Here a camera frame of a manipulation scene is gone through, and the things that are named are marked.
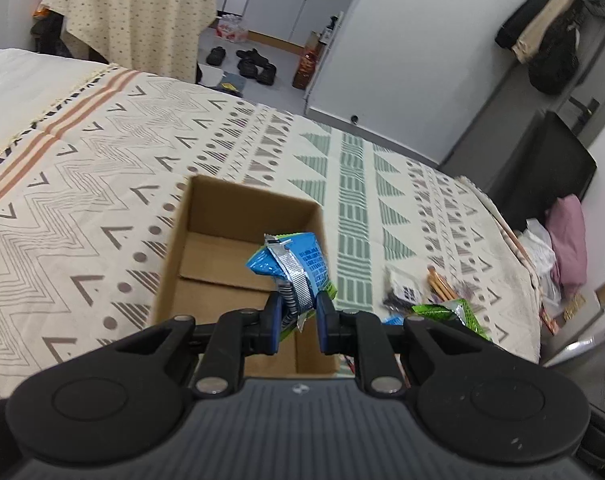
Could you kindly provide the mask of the black sesame cake packet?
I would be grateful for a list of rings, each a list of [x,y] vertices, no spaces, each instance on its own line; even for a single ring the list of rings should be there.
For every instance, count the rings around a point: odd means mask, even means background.
[[[423,304],[424,297],[423,285],[412,275],[395,266],[386,266],[384,306],[397,311],[410,311]]]

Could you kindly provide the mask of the brown cardboard box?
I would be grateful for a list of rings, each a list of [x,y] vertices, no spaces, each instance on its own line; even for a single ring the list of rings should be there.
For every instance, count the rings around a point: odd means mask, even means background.
[[[198,176],[188,180],[174,218],[152,318],[188,315],[194,326],[226,312],[262,310],[274,281],[246,266],[264,236],[312,232],[324,240],[322,208],[311,200]],[[329,377],[334,356],[319,348],[317,323],[306,321],[280,339],[274,356],[248,356],[244,377]]]

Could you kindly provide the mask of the white kitchen cabinet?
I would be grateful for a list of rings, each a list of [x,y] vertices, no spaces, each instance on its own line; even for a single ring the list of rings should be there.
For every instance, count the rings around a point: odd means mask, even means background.
[[[345,13],[353,0],[247,0],[243,23],[248,32],[302,47],[332,16]]]

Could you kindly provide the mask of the single black slipper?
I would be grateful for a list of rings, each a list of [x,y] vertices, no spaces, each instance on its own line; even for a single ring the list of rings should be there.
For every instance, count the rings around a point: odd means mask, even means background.
[[[212,67],[220,67],[225,60],[226,51],[224,47],[214,47],[206,58],[206,63]]]

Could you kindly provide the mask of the clothes on hanger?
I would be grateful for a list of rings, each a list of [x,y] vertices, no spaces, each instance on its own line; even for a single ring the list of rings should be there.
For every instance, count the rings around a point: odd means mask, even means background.
[[[579,69],[586,14],[605,18],[605,0],[525,0],[500,26],[495,43],[527,67],[531,85],[557,96]]]

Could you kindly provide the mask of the patterned bed blanket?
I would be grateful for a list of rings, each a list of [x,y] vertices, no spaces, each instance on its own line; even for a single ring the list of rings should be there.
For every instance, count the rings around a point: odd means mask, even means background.
[[[470,181],[196,84],[6,49],[0,398],[150,323],[192,176],[317,202],[339,307],[381,313],[387,270],[435,269],[493,342],[539,358],[533,270]]]

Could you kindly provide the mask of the red oil bottle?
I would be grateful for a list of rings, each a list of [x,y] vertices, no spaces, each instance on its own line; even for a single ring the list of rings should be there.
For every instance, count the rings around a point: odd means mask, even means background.
[[[315,76],[324,49],[325,44],[321,41],[321,36],[317,32],[310,32],[292,81],[294,88],[307,89],[312,77]]]

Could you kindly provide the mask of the breadstick snack packet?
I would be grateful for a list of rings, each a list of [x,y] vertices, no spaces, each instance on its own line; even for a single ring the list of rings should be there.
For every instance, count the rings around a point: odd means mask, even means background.
[[[459,298],[459,295],[455,290],[440,274],[437,273],[433,266],[428,266],[427,271],[429,271],[429,274],[427,274],[427,283],[429,283],[429,287],[435,292],[440,300],[451,301]]]

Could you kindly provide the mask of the black chair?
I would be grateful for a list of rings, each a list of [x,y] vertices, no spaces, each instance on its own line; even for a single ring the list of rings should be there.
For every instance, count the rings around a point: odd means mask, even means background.
[[[563,120],[553,112],[538,112],[517,143],[488,196],[514,231],[529,219],[545,220],[559,199],[582,200],[597,172],[597,163]]]

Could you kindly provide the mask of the table with dotted cloth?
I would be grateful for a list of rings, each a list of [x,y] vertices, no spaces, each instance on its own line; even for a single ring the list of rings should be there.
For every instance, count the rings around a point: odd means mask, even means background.
[[[217,18],[217,0],[42,0],[63,17],[73,58],[95,52],[112,64],[196,81],[200,34]]]

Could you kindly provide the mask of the pink white plastic bag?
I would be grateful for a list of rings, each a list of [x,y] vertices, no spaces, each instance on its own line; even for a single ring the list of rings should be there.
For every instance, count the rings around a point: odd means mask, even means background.
[[[223,14],[216,25],[216,35],[222,40],[240,44],[248,38],[248,30],[245,28],[240,15]]]

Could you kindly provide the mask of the pink pillow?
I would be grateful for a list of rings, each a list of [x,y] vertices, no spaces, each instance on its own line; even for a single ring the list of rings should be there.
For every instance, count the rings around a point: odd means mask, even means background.
[[[545,228],[557,258],[555,279],[565,298],[571,298],[587,283],[588,252],[586,223],[579,198],[558,198],[548,210]]]

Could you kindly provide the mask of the blue green snack packet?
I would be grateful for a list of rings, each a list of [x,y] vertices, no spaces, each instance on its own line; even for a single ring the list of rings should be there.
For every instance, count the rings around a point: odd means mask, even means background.
[[[271,278],[282,296],[282,337],[303,329],[320,292],[326,292],[331,299],[337,295],[327,260],[312,232],[266,234],[263,246],[247,260],[246,266],[257,275]]]

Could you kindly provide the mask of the black shoes pile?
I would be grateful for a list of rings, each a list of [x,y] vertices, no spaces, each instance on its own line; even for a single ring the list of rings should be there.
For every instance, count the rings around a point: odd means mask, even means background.
[[[240,76],[254,79],[258,84],[271,87],[274,85],[278,69],[256,49],[237,50],[237,70]]]

